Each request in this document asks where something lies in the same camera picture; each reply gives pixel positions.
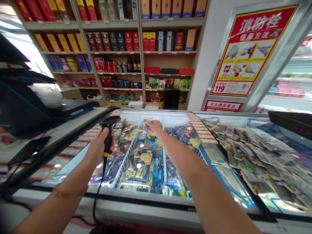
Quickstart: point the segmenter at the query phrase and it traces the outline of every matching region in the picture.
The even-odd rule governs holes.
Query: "hand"
[[[156,135],[156,137],[158,137],[163,131],[162,124],[158,120],[147,122],[147,125],[150,127],[150,129]]]
[[[94,166],[98,166],[103,161],[103,152],[105,148],[104,141],[109,133],[108,128],[104,128],[103,132],[99,130],[94,136],[93,140],[90,142],[89,149],[85,155],[85,159],[93,163]],[[114,150],[114,137],[112,137],[110,150]]]

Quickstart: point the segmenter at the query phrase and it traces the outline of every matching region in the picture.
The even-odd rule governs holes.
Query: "red sign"
[[[229,111],[238,112],[242,103],[238,102],[224,102],[208,100],[206,103],[205,111]]]
[[[296,9],[237,15],[210,94],[247,97]]]

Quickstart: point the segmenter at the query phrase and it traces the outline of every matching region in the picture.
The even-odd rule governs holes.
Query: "shelving unit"
[[[180,74],[152,74],[145,73],[144,67],[146,66],[157,66],[161,68],[193,68],[195,69],[197,63],[198,52],[200,50],[201,38],[203,28],[205,24],[205,17],[202,18],[169,18],[169,19],[141,19],[141,2],[136,0],[137,4],[137,20],[124,19],[124,20],[97,20],[97,21],[82,21],[76,0],[70,0],[70,4],[77,21],[70,22],[25,22],[21,16],[18,8],[14,1],[10,1],[13,9],[17,13],[18,17],[23,23],[24,28],[27,30],[29,36],[33,40],[35,46],[38,48],[41,56],[43,57],[47,67],[50,69],[57,83],[59,84],[64,97],[73,97],[74,93],[79,94],[77,99],[86,99],[88,93],[98,93],[103,97],[103,101],[96,100],[100,106],[104,105],[115,105],[117,107],[127,107],[128,102],[119,102],[106,100],[111,95],[119,94],[124,95],[129,92],[133,92],[135,98],[139,98],[140,94],[143,95],[144,105],[158,105],[160,109],[163,108],[163,102],[146,102],[149,96],[154,97],[155,92],[159,92],[160,96],[163,96],[164,90],[161,89],[149,89],[146,88],[146,81],[149,77],[160,77],[163,79],[188,79],[190,81],[190,89],[192,85],[193,75],[180,75]],[[187,30],[196,28],[196,37],[193,51],[143,51],[143,32],[157,32],[157,31],[184,31],[186,32],[184,40],[187,37]],[[138,32],[139,34],[139,48],[140,51],[111,51],[111,52],[95,52],[91,51],[87,33],[89,32]],[[80,52],[44,52],[42,51],[35,33],[80,33],[85,45],[86,51]],[[92,72],[59,72],[54,71],[51,67],[48,56],[88,56]],[[94,64],[94,57],[103,57],[113,61],[127,61],[128,57],[139,58],[141,61],[142,72],[100,72],[96,70]],[[119,80],[129,80],[132,83],[142,83],[142,89],[139,88],[106,88],[102,87],[101,77],[110,76],[116,77]],[[62,87],[66,80],[80,80],[87,78],[95,78],[98,87]],[[185,110],[188,103],[190,89],[181,89],[181,96],[185,100],[184,104],[179,105],[180,110]]]

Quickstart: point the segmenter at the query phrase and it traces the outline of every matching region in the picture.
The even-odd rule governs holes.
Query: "wall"
[[[209,80],[219,58],[224,32],[234,7],[267,2],[267,0],[210,0],[201,49],[189,98],[188,110],[201,110]]]

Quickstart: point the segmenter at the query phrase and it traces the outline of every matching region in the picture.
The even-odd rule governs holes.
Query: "person's right hand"
[[[147,122],[147,125],[150,127],[150,129],[156,135],[156,137],[158,137],[159,134],[161,134],[161,132],[163,131],[162,124],[158,120]]]

